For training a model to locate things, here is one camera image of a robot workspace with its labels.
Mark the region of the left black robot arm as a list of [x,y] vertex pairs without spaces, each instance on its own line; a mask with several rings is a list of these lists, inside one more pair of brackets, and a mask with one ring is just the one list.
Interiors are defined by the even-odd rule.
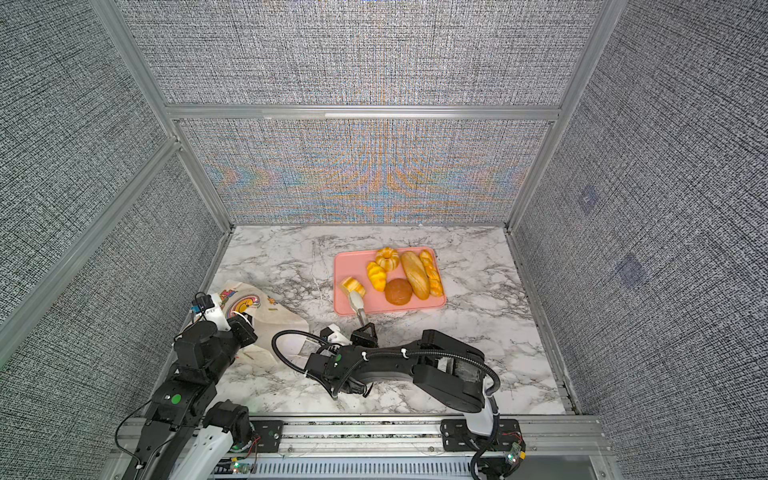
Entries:
[[175,340],[175,369],[143,405],[146,420],[125,479],[204,479],[232,447],[251,447],[248,408],[212,400],[236,354],[258,336],[246,314],[225,325],[199,320]]

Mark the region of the long golden fake baguette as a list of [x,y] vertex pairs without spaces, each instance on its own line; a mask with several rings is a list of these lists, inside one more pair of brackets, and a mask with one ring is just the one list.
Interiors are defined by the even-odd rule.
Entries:
[[421,258],[412,251],[406,251],[400,254],[400,261],[413,293],[420,300],[427,300],[431,296],[431,285]]

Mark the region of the white printed paper bag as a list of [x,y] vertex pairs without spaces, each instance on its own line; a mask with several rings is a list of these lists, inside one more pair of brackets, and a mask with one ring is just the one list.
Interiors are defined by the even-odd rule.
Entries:
[[239,351],[236,360],[239,364],[271,368],[279,363],[271,346],[276,333],[283,330],[309,331],[306,320],[253,285],[228,281],[219,292],[213,293],[213,299],[227,317],[247,314],[252,318],[257,341]]

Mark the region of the small yellow striped fake bread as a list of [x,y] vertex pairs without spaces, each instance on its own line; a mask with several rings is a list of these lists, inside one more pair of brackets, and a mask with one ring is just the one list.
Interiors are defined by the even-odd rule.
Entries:
[[351,293],[356,292],[360,297],[364,297],[366,295],[366,290],[363,287],[363,285],[354,277],[346,277],[344,278],[339,288],[344,292],[345,295],[349,296]]

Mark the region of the small yellow fake croissant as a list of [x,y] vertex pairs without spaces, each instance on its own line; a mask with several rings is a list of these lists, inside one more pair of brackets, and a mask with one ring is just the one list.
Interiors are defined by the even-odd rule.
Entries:
[[366,270],[372,287],[376,291],[383,292],[387,284],[387,271],[377,262],[369,262]]

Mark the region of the twisted yellow fake bread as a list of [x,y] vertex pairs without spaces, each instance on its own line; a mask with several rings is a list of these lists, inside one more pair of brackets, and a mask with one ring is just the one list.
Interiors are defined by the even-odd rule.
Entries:
[[442,297],[444,295],[443,285],[433,256],[429,251],[422,250],[419,254],[419,258],[429,280],[430,295],[434,297]]

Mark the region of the round brown fake bun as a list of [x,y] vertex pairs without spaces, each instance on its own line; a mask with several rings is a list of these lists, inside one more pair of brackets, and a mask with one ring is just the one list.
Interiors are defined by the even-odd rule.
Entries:
[[396,278],[387,282],[384,295],[388,303],[402,306],[411,300],[413,288],[407,279]]

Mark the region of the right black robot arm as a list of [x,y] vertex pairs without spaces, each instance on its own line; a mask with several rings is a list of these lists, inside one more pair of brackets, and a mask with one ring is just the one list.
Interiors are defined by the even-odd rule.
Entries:
[[[273,335],[271,348],[282,363],[317,382],[333,399],[342,394],[366,397],[376,383],[409,380],[442,405],[463,414],[469,448],[474,452],[469,462],[472,478],[506,479],[519,469],[526,453],[520,433],[511,435],[511,449],[503,462],[483,458],[501,445],[501,414],[494,398],[501,380],[480,350],[434,329],[423,331],[410,343],[381,347],[364,308],[357,306],[353,312],[361,327],[352,332],[346,345],[329,336],[288,329]],[[285,336],[302,336],[318,344],[304,366],[296,365],[280,350],[278,341]]]

